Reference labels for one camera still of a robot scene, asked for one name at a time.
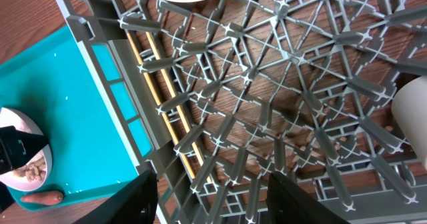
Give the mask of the orange carrot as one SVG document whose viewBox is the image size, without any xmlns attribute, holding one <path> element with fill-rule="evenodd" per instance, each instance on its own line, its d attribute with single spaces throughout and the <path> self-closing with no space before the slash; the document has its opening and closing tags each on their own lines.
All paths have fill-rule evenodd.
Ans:
<svg viewBox="0 0 427 224">
<path fill-rule="evenodd" d="M 24 203 L 52 206 L 61 203 L 64 200 L 64 194 L 60 191 L 43 191 L 24 195 L 20 200 Z"/>
</svg>

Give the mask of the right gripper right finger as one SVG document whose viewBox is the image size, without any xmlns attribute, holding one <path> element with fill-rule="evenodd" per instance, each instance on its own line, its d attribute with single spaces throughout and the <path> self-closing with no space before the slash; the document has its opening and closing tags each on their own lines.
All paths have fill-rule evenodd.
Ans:
<svg viewBox="0 0 427 224">
<path fill-rule="evenodd" d="M 266 203 L 274 224 L 349 224 L 278 171 L 270 173 Z"/>
</svg>

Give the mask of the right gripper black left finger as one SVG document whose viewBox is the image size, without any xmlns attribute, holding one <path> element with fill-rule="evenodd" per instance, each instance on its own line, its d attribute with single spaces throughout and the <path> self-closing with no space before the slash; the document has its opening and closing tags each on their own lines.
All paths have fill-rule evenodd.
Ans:
<svg viewBox="0 0 427 224">
<path fill-rule="evenodd" d="M 157 177 L 147 170 L 75 224 L 153 224 L 157 204 Z"/>
</svg>

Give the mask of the white round plate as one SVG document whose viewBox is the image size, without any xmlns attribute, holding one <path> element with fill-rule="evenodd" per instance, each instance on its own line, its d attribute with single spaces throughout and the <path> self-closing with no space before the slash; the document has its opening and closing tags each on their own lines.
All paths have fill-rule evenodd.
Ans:
<svg viewBox="0 0 427 224">
<path fill-rule="evenodd" d="M 1 108 L 1 182 L 18 191 L 35 191 L 53 167 L 48 138 L 26 114 Z"/>
</svg>

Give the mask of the light green cup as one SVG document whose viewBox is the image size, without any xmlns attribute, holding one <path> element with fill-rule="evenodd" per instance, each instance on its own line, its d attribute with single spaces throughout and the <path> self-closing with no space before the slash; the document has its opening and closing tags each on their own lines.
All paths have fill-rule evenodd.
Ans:
<svg viewBox="0 0 427 224">
<path fill-rule="evenodd" d="M 426 169 L 426 76 L 403 86 L 392 102 L 392 114 Z"/>
</svg>

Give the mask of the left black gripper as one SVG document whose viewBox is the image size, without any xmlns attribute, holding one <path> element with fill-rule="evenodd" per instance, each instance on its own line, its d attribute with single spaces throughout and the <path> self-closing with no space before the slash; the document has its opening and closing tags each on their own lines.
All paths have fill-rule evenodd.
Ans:
<svg viewBox="0 0 427 224">
<path fill-rule="evenodd" d="M 26 165 L 49 144 L 44 135 L 16 130 L 14 126 L 1 128 L 1 174 Z"/>
</svg>

